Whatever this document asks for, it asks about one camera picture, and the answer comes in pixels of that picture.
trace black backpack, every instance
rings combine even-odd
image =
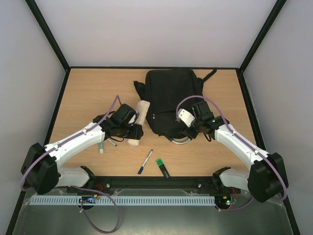
[[[135,81],[140,99],[150,102],[146,118],[152,131],[170,141],[185,138],[186,126],[176,121],[176,107],[188,96],[202,95],[203,83],[215,73],[216,69],[201,79],[189,69],[152,70],[146,75],[146,84]],[[200,101],[199,98],[189,99],[181,108],[192,113],[191,106]]]

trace wooden table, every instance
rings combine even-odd
[[[71,69],[50,142],[56,142],[85,127],[99,114],[104,114],[115,96],[133,108],[140,101],[133,81],[145,81],[147,69]],[[200,78],[211,70],[194,70]],[[217,103],[225,117],[247,139],[254,137],[235,70],[218,70],[204,83],[203,95]],[[217,111],[210,105],[215,116]],[[97,144],[67,161],[64,166],[86,165],[98,176],[138,176],[143,161],[154,150],[141,176],[162,176],[156,164],[161,158],[171,176],[211,176],[230,166],[245,170],[246,166],[222,144],[208,142],[199,135],[186,145],[174,145],[165,137],[154,134],[147,122],[138,147],[104,142],[105,152]]]

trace white wall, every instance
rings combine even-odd
[[[245,72],[270,152],[286,165],[301,234],[312,234],[313,1],[289,0]]]
[[[71,66],[238,67],[276,0],[36,0]]]
[[[23,0],[0,2],[0,234],[30,145],[43,143],[64,70]]]

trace purple cable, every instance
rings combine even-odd
[[[207,97],[204,97],[204,96],[202,96],[202,95],[191,95],[191,96],[189,96],[189,97],[183,99],[183,100],[178,104],[178,106],[176,107],[176,117],[177,117],[178,119],[179,119],[179,117],[178,117],[178,110],[179,110],[180,106],[182,105],[183,102],[185,102],[185,101],[188,100],[188,99],[192,99],[192,98],[202,98],[202,99],[204,99],[204,100],[206,100],[206,101],[209,101],[211,104],[213,104],[213,106],[217,109],[217,111],[218,111],[219,114],[221,115],[221,117],[222,117],[222,119],[223,119],[223,122],[225,123],[227,129],[228,129],[231,133],[233,133],[234,130],[232,130],[232,129],[230,128],[230,126],[228,125],[228,123],[227,123],[227,121],[226,121],[226,119],[225,119],[223,113],[222,113],[221,110],[219,109],[219,107],[218,107],[211,99],[209,99],[209,98],[207,98]],[[244,145],[246,145],[249,149],[251,149],[252,151],[255,151],[255,150],[256,150],[256,149],[254,149],[253,146],[251,146],[248,142],[246,142],[243,138],[241,138],[241,137],[240,137],[239,135],[237,135],[236,133],[233,133],[233,135],[234,135],[237,139],[239,139]],[[270,163],[270,161],[269,161],[265,156],[263,156],[262,153],[257,152],[257,155],[259,155],[259,156],[269,165],[269,167],[273,170],[273,172],[274,172],[275,175],[277,176],[277,178],[278,178],[278,180],[279,180],[279,182],[280,182],[280,184],[282,185],[283,190],[284,190],[284,195],[283,195],[283,197],[282,197],[282,200],[285,200],[286,197],[287,197],[287,188],[286,188],[286,185],[285,185],[285,182],[284,182],[283,178],[280,176],[280,174],[278,173],[278,171],[276,170],[276,168],[273,166],[273,164]]]
[[[100,121],[98,121],[94,126],[92,126],[91,128],[87,129],[87,132],[93,130],[96,126],[100,125],[100,124],[104,121],[104,119],[106,119],[106,117],[107,117],[107,116],[109,115],[109,113],[112,111],[112,109],[113,109],[113,107],[114,107],[114,105],[115,105],[115,103],[116,103],[117,100],[118,100],[119,104],[122,105],[121,100],[119,99],[119,96],[117,95],[117,96],[115,97],[115,99],[114,99],[114,101],[113,101],[111,107],[109,108],[109,110],[107,111],[107,113],[103,116],[103,118],[101,118]],[[67,140],[63,141],[62,143],[58,144],[58,146],[61,147],[62,145],[66,144],[67,142],[69,142],[69,141],[71,141],[71,140],[73,140],[73,139],[75,139],[75,138],[77,138],[77,137],[79,137],[79,136],[81,136],[81,135],[83,135],[83,134],[84,134],[84,132],[77,133],[76,135],[74,135],[74,136],[68,138]],[[24,183],[25,183],[25,180],[26,180],[26,177],[28,176],[28,174],[30,173],[30,171],[32,170],[32,168],[34,168],[34,166],[35,166],[38,162],[40,162],[45,156],[47,156],[49,153],[53,152],[54,150],[55,150],[55,148],[52,148],[52,149],[50,149],[49,151],[45,152],[45,153],[44,153],[43,155],[41,155],[38,159],[36,159],[36,160],[32,163],[32,165],[30,165],[30,167],[26,170],[26,172],[24,173],[24,175],[23,175],[23,177],[22,177],[22,180],[21,180],[21,190],[22,190],[22,191],[29,191],[29,190],[32,189],[32,187],[30,187],[30,188],[24,188],[24,187],[23,187],[23,186],[24,186]]]
[[[249,206],[252,202],[254,201],[253,198],[250,199],[250,201],[248,201],[246,204],[244,204],[242,207],[238,207],[238,208],[234,208],[234,209],[220,209],[217,205],[215,205],[215,208],[221,210],[221,211],[227,211],[227,212],[231,212],[231,211],[238,211],[241,210],[247,206]]]
[[[115,209],[116,209],[116,214],[117,214],[117,222],[116,222],[116,225],[115,227],[111,230],[111,231],[104,231],[104,230],[101,230],[99,229],[98,227],[96,227],[92,221],[88,218],[86,212],[84,211],[83,209],[83,204],[84,204],[84,201],[82,202],[82,204],[80,205],[80,209],[82,210],[83,214],[85,215],[85,217],[87,218],[89,224],[96,230],[98,231],[99,233],[102,233],[102,234],[111,234],[111,233],[114,233],[116,230],[117,230],[117,227],[119,225],[119,221],[120,221],[120,213],[119,213],[119,210],[118,210],[118,207],[117,207],[117,204],[115,203],[115,201],[106,193],[103,193],[101,191],[98,191],[98,190],[93,190],[93,189],[87,189],[87,188],[80,188],[80,187],[77,187],[77,186],[72,186],[73,188],[76,188],[76,189],[79,189],[79,190],[82,190],[82,191],[90,191],[90,192],[96,192],[96,193],[99,193],[103,196],[106,196],[107,198],[110,199],[110,201],[114,204],[115,206]]]

